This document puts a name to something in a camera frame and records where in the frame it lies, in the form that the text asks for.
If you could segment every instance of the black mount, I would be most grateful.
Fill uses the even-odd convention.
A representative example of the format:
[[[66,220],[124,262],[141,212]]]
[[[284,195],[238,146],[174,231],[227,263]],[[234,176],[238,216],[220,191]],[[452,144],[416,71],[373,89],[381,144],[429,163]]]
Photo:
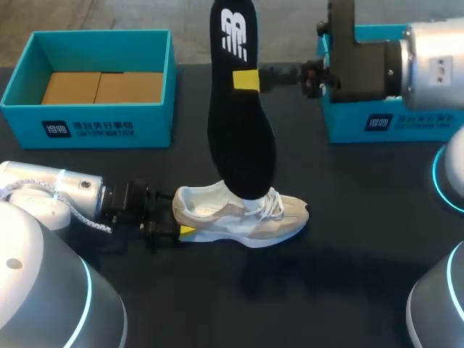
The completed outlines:
[[[163,237],[176,244],[180,226],[173,216],[173,195],[149,189],[148,183],[134,178],[125,186],[107,186],[102,197],[101,220],[112,228],[112,235],[99,251],[125,254],[128,240],[142,238],[154,251]]]
[[[321,38],[328,36],[330,67],[324,67],[324,57],[287,70],[266,67],[260,70],[261,92],[300,82],[308,98],[321,97],[320,85],[325,85],[333,103],[401,95],[399,41],[357,42],[355,0],[328,0],[328,21],[319,22],[316,32]]]

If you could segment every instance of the black insole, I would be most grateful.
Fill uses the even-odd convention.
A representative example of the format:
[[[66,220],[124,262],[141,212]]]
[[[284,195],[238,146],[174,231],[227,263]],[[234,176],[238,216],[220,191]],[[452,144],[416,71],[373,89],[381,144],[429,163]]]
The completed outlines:
[[[259,92],[233,87],[233,71],[257,69],[257,32],[251,0],[215,1],[208,141],[226,186],[243,199],[266,195],[276,171],[276,141]]]

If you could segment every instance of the shoelace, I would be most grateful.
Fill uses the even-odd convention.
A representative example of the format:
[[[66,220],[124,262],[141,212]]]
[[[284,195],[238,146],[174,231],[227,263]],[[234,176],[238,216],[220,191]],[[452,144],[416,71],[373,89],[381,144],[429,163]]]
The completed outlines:
[[[280,212],[274,214],[277,207],[279,207]],[[269,193],[264,197],[264,204],[260,209],[255,210],[254,212],[245,213],[246,216],[257,214],[261,215],[259,222],[261,222],[261,220],[264,220],[267,217],[280,218],[283,215],[282,198],[281,195],[274,188],[271,188],[269,190]]]

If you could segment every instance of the brown cardboard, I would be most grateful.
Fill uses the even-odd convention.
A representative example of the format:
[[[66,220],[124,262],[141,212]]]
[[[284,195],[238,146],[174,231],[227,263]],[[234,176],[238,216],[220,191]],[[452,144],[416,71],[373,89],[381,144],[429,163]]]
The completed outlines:
[[[99,89],[96,92],[95,104],[121,103],[125,92],[123,73],[102,73]]]
[[[162,72],[102,73],[95,104],[159,103]]]
[[[100,72],[54,72],[42,104],[93,104]]]

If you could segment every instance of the cardboard box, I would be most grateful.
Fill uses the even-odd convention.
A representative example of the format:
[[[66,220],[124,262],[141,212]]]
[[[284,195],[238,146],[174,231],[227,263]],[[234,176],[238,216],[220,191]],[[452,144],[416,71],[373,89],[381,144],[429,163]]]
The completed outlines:
[[[358,41],[399,40],[407,25],[357,25]],[[318,56],[328,53],[329,36],[319,39]],[[410,111],[402,98],[354,103],[331,103],[327,91],[321,100],[331,143],[379,141],[449,141],[464,124],[464,112]]]
[[[162,73],[162,90],[159,102],[41,104],[55,72]],[[176,74],[169,30],[34,32],[0,108],[23,149],[168,147]]]
[[[100,72],[54,72],[42,104],[93,104]]]
[[[162,82],[162,72],[103,73],[95,103],[159,103]]]

